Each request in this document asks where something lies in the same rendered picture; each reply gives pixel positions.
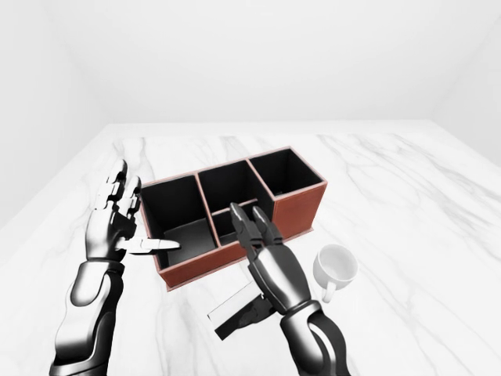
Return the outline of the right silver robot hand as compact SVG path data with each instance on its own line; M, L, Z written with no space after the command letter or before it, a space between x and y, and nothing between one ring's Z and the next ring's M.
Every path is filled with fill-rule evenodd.
M283 243L283 236L258 206L253 219L236 203L229 206L240 245L247 252L249 270L273 308L285 316L312 299L308 281L294 253Z

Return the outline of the white mug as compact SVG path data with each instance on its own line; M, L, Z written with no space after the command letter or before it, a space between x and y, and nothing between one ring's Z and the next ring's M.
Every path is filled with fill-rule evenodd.
M334 292L348 286L358 271L359 263L347 248L336 244L324 246L313 263L313 276L322 288L322 300L329 303Z

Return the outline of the white and black book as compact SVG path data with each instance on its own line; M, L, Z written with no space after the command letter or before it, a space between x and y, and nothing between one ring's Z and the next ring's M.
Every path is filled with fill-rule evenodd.
M237 293L208 313L208 319L214 327L214 332L225 340L238 328L246 326L245 316L254 307L254 302L261 297L261 290L255 282L250 282Z

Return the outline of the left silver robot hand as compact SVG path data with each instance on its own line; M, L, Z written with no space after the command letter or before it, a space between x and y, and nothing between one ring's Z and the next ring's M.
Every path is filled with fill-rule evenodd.
M128 166L120 159L100 186L85 234L88 260L121 261L126 253L156 255L182 248L173 240L137 237L135 214L141 205L142 183L127 178Z

